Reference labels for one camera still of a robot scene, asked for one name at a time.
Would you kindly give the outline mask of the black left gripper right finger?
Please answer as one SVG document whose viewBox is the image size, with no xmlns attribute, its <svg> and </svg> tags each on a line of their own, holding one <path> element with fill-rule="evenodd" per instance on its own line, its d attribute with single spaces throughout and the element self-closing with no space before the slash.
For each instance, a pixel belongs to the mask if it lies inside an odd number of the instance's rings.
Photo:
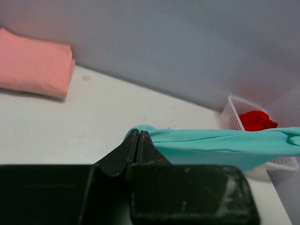
<svg viewBox="0 0 300 225">
<path fill-rule="evenodd" d="M 130 164 L 130 217 L 134 225 L 258 225 L 243 172 L 228 165 L 174 165 L 139 136 Z"/>
</svg>

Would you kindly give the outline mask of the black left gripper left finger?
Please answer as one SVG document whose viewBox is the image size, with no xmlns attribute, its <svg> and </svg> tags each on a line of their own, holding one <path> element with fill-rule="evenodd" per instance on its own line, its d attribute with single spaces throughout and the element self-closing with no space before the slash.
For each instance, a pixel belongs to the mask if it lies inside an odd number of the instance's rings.
<svg viewBox="0 0 300 225">
<path fill-rule="evenodd" d="M 125 173 L 138 145 L 133 130 L 90 165 L 2 165 L 3 225 L 129 225 Z"/>
</svg>

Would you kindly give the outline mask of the teal t shirt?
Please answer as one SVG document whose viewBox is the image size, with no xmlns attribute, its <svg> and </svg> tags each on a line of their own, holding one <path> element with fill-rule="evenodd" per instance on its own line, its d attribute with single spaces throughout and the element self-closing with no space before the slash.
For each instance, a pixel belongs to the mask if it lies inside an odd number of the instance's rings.
<svg viewBox="0 0 300 225">
<path fill-rule="evenodd" d="M 170 129 L 150 125 L 134 127 L 147 131 L 154 146 L 178 165 L 232 165 L 243 172 L 278 157 L 300 155 L 299 127 L 262 131 L 228 129 Z"/>
</svg>

